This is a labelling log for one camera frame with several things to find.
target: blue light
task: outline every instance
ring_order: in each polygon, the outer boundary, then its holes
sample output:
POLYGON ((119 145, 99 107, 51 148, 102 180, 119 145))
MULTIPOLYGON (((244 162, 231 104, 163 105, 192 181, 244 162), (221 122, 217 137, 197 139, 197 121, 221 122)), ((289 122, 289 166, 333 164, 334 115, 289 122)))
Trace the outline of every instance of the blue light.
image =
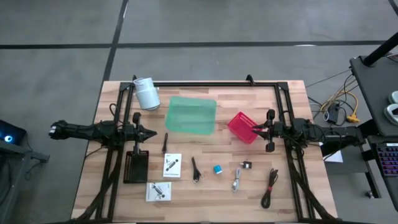
POLYGON ((5 142, 11 142, 12 141, 12 137, 11 136, 6 136, 4 137, 5 142))

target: blue object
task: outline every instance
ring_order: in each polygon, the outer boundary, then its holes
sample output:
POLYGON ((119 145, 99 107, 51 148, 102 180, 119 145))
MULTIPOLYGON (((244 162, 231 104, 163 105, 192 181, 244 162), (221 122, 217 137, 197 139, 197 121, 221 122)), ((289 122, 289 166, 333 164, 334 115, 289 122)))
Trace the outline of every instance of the blue object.
POLYGON ((216 174, 220 174, 220 173, 223 172, 223 170, 221 169, 221 166, 220 166, 220 165, 216 165, 216 166, 214 166, 214 172, 215 172, 216 174))
POLYGON ((11 142, 12 141, 12 137, 11 136, 6 136, 4 137, 5 142, 11 142))

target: coiled black cable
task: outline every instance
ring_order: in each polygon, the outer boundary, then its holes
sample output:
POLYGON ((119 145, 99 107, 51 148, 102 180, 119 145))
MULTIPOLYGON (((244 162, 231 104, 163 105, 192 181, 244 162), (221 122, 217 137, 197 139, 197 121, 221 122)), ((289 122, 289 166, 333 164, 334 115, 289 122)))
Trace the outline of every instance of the coiled black cable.
POLYGON ((272 186, 274 186, 277 179, 278 179, 278 170, 274 170, 274 168, 272 168, 271 171, 269 172, 268 189, 261 199, 261 206, 263 208, 269 208, 271 205, 272 186))
POLYGON ((193 165, 193 181, 197 183, 200 180, 201 174, 197 168, 197 163, 195 162, 195 158, 193 156, 192 156, 192 165, 193 165))

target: white paper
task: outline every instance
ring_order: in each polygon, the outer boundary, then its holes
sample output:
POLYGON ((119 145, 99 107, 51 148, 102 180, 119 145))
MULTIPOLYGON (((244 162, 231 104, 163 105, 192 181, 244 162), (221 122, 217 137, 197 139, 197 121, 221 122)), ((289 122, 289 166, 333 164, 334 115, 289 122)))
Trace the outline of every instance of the white paper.
POLYGON ((343 162, 343 156, 341 155, 341 150, 337 151, 336 153, 334 153, 332 156, 330 156, 329 158, 327 158, 325 160, 325 162, 343 162))
POLYGON ((163 177, 181 177, 181 154, 166 153, 164 155, 163 177))
POLYGON ((172 183, 147 183, 147 202, 170 201, 172 199, 172 183))

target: keyboard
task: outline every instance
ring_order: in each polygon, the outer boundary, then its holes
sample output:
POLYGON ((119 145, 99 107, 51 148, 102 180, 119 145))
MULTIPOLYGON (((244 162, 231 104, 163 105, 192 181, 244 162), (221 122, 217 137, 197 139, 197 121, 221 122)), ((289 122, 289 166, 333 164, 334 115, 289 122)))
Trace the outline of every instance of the keyboard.
POLYGON ((398 144, 377 145, 377 154, 385 177, 398 177, 398 144))

